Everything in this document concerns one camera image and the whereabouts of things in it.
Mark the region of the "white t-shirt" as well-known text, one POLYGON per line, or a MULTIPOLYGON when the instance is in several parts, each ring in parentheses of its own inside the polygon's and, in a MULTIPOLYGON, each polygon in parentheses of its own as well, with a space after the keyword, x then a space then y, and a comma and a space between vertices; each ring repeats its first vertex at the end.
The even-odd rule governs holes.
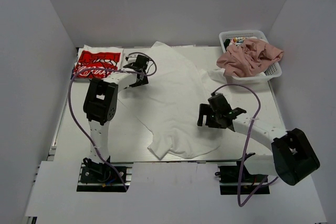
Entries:
POLYGON ((157 65, 149 84, 121 91, 119 101, 153 134, 148 149, 191 159, 220 147, 223 130, 197 126, 209 98, 196 66, 173 48, 155 42, 147 51, 157 65))

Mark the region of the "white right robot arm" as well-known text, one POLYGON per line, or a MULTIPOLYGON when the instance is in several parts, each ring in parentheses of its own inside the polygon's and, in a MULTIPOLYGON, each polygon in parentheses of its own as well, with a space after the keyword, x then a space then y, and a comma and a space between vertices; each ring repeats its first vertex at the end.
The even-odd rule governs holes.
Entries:
POLYGON ((294 186, 320 168, 320 161, 305 133, 286 130, 252 117, 242 108, 232 108, 221 93, 200 104, 198 126, 230 129, 251 138, 271 151, 270 155, 246 154, 237 161, 243 175, 270 175, 294 186))

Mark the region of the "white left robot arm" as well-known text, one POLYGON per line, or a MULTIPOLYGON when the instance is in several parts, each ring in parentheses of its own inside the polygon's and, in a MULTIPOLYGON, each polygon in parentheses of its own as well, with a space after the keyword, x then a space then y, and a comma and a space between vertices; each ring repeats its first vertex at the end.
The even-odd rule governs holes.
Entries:
POLYGON ((127 88, 148 84, 147 68, 151 59, 145 54, 127 56, 127 64, 121 73, 112 73, 106 78, 90 80, 83 105, 90 126, 90 155, 83 159, 84 164, 103 165, 110 161, 108 150, 108 130, 110 121, 117 110, 118 93, 127 88))

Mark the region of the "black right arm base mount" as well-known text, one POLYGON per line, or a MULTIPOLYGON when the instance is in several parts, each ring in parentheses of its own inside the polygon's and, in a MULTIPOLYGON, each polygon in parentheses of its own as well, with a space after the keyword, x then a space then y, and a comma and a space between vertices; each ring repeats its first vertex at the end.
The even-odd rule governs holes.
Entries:
MULTIPOLYGON (((214 176, 219 181, 220 194, 237 195, 241 158, 226 161, 215 160, 214 163, 218 167, 214 176)), ((261 188, 255 192, 255 195, 269 195, 270 189, 269 186, 267 186, 268 180, 266 180, 264 183, 261 183, 263 178, 264 175, 252 175, 247 171, 246 167, 244 167, 241 181, 241 194, 247 196, 259 184, 262 184, 261 188)))

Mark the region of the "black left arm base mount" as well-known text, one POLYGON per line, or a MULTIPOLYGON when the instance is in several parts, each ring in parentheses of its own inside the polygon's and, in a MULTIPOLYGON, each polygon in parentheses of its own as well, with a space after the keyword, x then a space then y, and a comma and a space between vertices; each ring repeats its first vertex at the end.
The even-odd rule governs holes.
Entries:
POLYGON ((84 158, 79 172, 77 192, 125 193, 131 181, 131 166, 115 166, 95 163, 84 158))

